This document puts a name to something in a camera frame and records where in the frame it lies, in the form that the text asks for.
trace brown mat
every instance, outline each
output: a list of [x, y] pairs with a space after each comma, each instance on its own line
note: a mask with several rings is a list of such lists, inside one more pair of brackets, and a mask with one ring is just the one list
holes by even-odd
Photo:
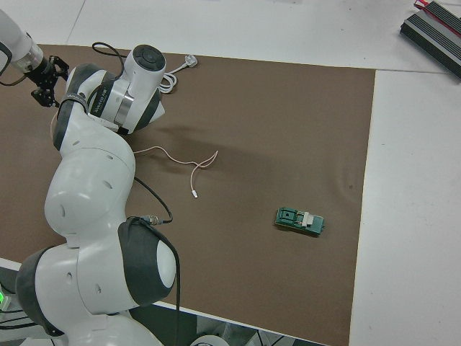
[[[90, 48], [44, 50], [71, 66], [93, 61], [120, 68], [116, 58]], [[182, 59], [167, 55], [168, 67]], [[166, 114], [128, 140], [135, 150], [164, 146], [182, 161], [219, 150], [194, 179], [196, 200], [189, 189], [192, 166], [160, 151], [137, 159], [137, 176], [174, 214], [160, 229], [181, 256], [182, 306], [347, 345], [375, 72], [201, 57], [178, 77], [175, 92], [164, 97]], [[25, 81], [2, 87], [0, 96], [0, 257], [20, 262], [63, 241], [43, 216], [60, 161], [49, 139], [55, 110], [36, 105], [33, 89]], [[277, 228], [282, 206], [323, 216], [322, 235]], [[127, 215], [147, 213], [164, 215], [135, 184]], [[174, 295], [166, 300], [173, 303]]]

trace white cable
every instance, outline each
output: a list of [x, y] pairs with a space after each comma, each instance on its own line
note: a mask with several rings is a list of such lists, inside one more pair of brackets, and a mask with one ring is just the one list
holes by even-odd
[[186, 56], [185, 61], [186, 62], [180, 67], [164, 74], [164, 79], [168, 82], [168, 84], [160, 84], [158, 87], [162, 94], [169, 94], [173, 90], [174, 86], [178, 82], [178, 78], [174, 75], [176, 72], [181, 71], [183, 68], [194, 67], [197, 65], [197, 58], [195, 58], [195, 56]]
[[160, 149], [162, 150], [165, 155], [172, 161], [178, 163], [178, 164], [193, 164], [195, 165], [194, 169], [192, 170], [191, 174], [190, 174], [190, 190], [192, 191], [192, 195], [195, 197], [195, 198], [198, 198], [198, 194], [197, 194], [197, 191], [194, 189], [194, 183], [193, 183], [193, 178], [194, 178], [194, 173], [195, 171], [197, 171], [197, 169], [206, 169], [208, 168], [216, 159], [216, 157], [218, 156], [218, 150], [215, 151], [215, 153], [208, 159], [200, 162], [199, 164], [195, 161], [188, 161], [188, 162], [184, 162], [184, 161], [180, 161], [180, 160], [177, 160], [175, 159], [173, 156], [171, 156], [168, 151], [166, 151], [164, 148], [162, 148], [161, 146], [152, 146], [150, 148], [147, 148], [147, 149], [143, 149], [143, 150], [139, 150], [139, 151], [134, 151], [133, 153], [136, 155], [136, 156], [140, 156], [141, 154], [142, 155], [147, 155], [147, 153], [149, 151], [152, 151], [154, 149]]

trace white round object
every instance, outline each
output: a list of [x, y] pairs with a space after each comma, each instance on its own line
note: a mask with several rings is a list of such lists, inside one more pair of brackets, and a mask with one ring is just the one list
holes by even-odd
[[217, 337], [216, 335], [205, 335], [203, 337], [199, 337], [197, 340], [195, 340], [191, 346], [229, 346], [229, 344], [221, 339], [220, 337]]

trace white table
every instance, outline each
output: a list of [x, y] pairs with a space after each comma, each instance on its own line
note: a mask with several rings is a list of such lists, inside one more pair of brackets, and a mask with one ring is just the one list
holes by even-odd
[[[461, 16], [460, 0], [441, 4]], [[0, 7], [38, 43], [148, 43], [168, 53], [376, 68], [349, 344], [459, 343], [460, 85], [398, 34], [416, 11], [411, 0], [0, 0]]]

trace white robot link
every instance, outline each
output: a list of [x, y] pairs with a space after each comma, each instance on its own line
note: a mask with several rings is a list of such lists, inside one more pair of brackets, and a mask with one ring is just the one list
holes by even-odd
[[[9, 63], [39, 86], [40, 104], [58, 105], [53, 81], [66, 79], [67, 65], [46, 60], [0, 10], [0, 72]], [[143, 325], [118, 314], [166, 297], [178, 257], [148, 222], [125, 216], [135, 159], [116, 132], [132, 133], [163, 115], [158, 86], [164, 71], [164, 56], [142, 45], [130, 52], [120, 76], [86, 64], [67, 79], [53, 134], [62, 161], [45, 201], [46, 219], [66, 244], [28, 257], [16, 282], [24, 312], [51, 337], [61, 335], [64, 345], [161, 345]]]

